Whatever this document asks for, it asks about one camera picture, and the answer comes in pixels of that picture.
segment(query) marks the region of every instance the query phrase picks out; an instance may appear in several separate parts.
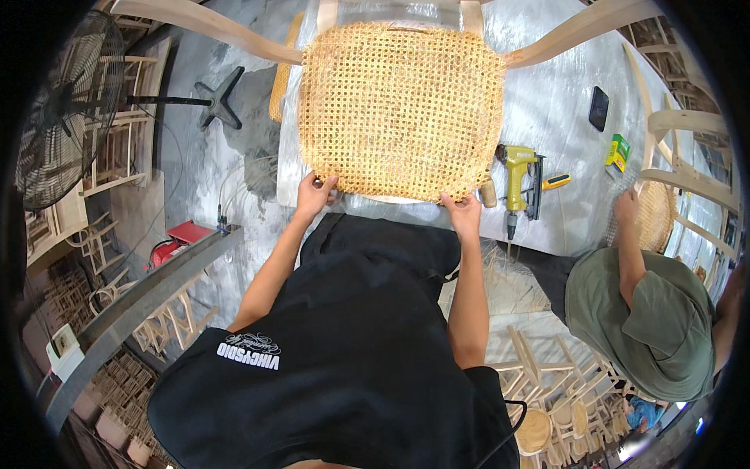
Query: fan stand base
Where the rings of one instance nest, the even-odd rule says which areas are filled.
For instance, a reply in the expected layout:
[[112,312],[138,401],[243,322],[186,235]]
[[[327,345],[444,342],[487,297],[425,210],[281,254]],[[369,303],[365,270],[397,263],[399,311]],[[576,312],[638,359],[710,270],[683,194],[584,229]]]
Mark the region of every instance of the fan stand base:
[[239,77],[245,71],[245,67],[237,67],[215,90],[210,89],[204,82],[197,82],[195,90],[201,99],[210,100],[211,104],[203,108],[200,115],[200,130],[205,130],[214,117],[218,117],[224,124],[238,131],[242,128],[242,122],[230,109],[227,98],[239,81]]

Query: curved wooden armrest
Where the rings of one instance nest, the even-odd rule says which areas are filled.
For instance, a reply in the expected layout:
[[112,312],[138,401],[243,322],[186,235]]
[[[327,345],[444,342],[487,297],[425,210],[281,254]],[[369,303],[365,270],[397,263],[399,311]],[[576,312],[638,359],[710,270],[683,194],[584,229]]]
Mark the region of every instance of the curved wooden armrest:
[[247,50],[261,59],[292,65],[302,64],[302,51],[285,47],[190,0],[117,0],[112,14],[150,18],[199,32],[218,41]]
[[502,54],[502,59],[508,68],[536,65],[605,32],[660,14],[652,0],[598,0],[534,44]]

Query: black t-shirt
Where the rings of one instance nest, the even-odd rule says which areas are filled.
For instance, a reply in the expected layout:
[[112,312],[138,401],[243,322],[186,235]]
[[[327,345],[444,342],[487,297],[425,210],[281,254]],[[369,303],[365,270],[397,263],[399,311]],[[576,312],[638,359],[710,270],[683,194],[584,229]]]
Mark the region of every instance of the black t-shirt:
[[[511,431],[497,372],[456,365],[414,276],[351,254],[295,271],[249,327],[207,329],[157,382],[148,420],[188,469],[473,469]],[[518,465],[510,437],[482,467]]]

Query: industrial fan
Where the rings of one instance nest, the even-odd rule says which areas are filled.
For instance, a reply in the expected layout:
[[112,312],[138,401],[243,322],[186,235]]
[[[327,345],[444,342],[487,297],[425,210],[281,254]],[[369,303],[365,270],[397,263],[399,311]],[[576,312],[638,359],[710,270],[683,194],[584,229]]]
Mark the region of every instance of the industrial fan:
[[26,116],[21,134],[16,187],[23,208],[37,212],[59,201],[89,171],[124,104],[204,106],[200,127],[214,117],[230,127],[242,124],[227,104],[239,80],[237,67],[218,88],[198,82],[201,99],[121,96],[125,43],[114,20],[89,11],[55,58]]

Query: smartphone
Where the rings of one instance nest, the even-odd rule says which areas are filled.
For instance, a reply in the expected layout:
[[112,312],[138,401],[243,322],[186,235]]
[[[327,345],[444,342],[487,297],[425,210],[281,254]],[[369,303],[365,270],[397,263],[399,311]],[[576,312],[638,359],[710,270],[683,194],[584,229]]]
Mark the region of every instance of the smartphone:
[[596,130],[605,131],[607,111],[609,110],[609,96],[601,88],[594,86],[594,97],[591,98],[591,110],[589,111],[589,122]]

